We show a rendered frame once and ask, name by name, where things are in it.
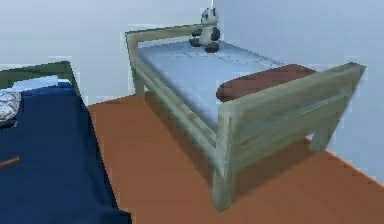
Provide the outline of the brown stick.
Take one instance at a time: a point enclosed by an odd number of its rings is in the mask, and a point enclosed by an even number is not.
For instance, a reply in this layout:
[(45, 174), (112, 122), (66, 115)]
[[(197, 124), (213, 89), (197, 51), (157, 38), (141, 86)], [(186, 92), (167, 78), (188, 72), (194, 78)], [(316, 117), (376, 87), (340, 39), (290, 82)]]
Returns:
[(2, 161), (2, 162), (0, 162), (0, 168), (5, 168), (5, 167), (9, 167), (9, 166), (15, 165), (15, 164), (19, 163), (20, 161), (21, 161), (21, 157), (20, 156), (17, 156), (17, 157), (14, 157), (14, 158)]

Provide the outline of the black and white panda toy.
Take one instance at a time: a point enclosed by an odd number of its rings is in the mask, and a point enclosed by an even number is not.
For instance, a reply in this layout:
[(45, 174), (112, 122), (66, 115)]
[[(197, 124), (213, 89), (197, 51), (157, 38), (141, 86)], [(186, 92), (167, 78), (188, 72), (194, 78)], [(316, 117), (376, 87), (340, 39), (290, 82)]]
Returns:
[(207, 53), (215, 53), (219, 50), (218, 40), (221, 32), (218, 28), (216, 9), (206, 8), (201, 15), (202, 27), (194, 30), (189, 43), (193, 47), (203, 47)]

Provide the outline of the white patterned pillow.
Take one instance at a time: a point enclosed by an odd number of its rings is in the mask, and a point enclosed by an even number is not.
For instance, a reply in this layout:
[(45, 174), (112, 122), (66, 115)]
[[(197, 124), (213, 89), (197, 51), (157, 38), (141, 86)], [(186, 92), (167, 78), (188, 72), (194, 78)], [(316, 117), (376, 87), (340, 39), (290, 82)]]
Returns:
[(0, 123), (13, 119), (19, 110), (21, 94), (9, 90), (0, 90)]

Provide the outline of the pale wooden bed light-blue mattress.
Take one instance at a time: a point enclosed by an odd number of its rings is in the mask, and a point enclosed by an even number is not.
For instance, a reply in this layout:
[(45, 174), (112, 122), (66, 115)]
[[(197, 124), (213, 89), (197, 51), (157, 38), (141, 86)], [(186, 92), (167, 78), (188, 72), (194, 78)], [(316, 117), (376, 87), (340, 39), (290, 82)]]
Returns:
[(154, 94), (206, 156), (214, 168), (212, 202), (223, 211), (245, 167), (306, 136), (312, 151), (325, 150), (365, 68), (349, 62), (221, 102), (222, 83), (285, 65), (226, 42), (216, 53), (192, 47), (197, 28), (129, 31), (125, 38), (136, 95)]

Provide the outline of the green bed with navy cover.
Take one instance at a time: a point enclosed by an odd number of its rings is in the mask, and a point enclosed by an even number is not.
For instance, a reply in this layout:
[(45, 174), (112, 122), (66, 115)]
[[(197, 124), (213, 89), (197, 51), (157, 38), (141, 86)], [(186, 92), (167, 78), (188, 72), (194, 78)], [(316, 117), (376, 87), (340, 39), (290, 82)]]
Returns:
[(0, 224), (133, 224), (113, 193), (71, 64), (0, 71), (0, 90), (21, 94), (0, 123)]

